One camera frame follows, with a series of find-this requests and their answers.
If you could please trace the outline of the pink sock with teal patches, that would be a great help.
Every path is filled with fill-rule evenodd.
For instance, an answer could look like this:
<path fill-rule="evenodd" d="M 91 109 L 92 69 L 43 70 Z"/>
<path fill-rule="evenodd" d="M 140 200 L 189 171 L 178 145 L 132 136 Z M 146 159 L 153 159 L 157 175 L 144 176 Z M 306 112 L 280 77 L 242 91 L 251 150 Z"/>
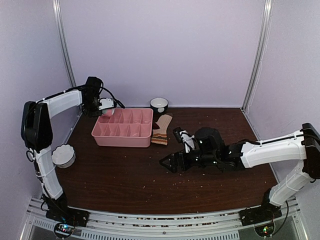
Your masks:
<path fill-rule="evenodd" d="M 114 108 L 103 109 L 101 113 L 102 113 L 101 114 L 102 117 L 110 118 L 114 115 L 115 109 Z"/>

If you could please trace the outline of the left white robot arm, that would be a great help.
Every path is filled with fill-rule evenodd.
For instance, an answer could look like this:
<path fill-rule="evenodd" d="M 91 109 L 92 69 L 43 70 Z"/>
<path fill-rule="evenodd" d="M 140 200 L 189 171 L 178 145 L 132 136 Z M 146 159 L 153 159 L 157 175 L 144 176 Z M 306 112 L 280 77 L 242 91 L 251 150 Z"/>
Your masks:
<path fill-rule="evenodd" d="M 56 175 L 52 160 L 53 129 L 51 119 L 73 107 L 96 117 L 101 111 L 100 93 L 104 83 L 90 76 L 84 85 L 69 88 L 38 101 L 24 104 L 21 120 L 21 138 L 27 147 L 26 155 L 33 162 L 35 173 L 42 187 L 44 201 L 53 215 L 61 222 L 72 218 L 67 197 Z"/>

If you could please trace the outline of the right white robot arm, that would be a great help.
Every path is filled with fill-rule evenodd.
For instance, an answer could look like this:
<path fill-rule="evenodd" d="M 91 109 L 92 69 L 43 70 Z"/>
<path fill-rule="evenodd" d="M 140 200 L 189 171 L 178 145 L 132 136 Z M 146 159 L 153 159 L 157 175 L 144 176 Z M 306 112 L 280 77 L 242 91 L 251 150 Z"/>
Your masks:
<path fill-rule="evenodd" d="M 260 141 L 243 139 L 226 145 L 220 132 L 202 127 L 191 135 L 177 127 L 173 134 L 184 149 L 162 158 L 159 163 L 172 173 L 178 168 L 215 166 L 220 171 L 242 171 L 256 166 L 297 160 L 296 167 L 277 185 L 267 190 L 256 210 L 259 220 L 268 220 L 276 209 L 307 183 L 320 178 L 320 135 L 310 123 L 291 134 Z"/>

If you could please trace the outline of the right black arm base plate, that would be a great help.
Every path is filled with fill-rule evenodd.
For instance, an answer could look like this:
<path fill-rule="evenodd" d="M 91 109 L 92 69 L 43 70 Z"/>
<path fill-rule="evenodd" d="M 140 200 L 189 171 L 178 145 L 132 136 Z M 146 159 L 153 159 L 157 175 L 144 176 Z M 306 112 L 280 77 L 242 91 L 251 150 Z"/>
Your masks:
<path fill-rule="evenodd" d="M 255 225 L 262 222 L 272 221 L 282 216 L 279 206 L 261 205 L 258 207 L 249 207 L 239 212 L 239 218 L 242 226 Z"/>

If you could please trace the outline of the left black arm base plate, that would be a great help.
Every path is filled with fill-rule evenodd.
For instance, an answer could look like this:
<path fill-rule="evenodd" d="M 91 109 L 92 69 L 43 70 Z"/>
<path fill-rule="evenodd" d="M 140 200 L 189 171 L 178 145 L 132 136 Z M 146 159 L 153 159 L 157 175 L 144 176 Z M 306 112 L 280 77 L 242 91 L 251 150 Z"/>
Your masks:
<path fill-rule="evenodd" d="M 45 216 L 48 219 L 57 222 L 66 223 L 74 227 L 86 227 L 90 213 L 86 210 L 68 207 L 66 210 L 61 210 L 57 207 L 49 207 Z"/>

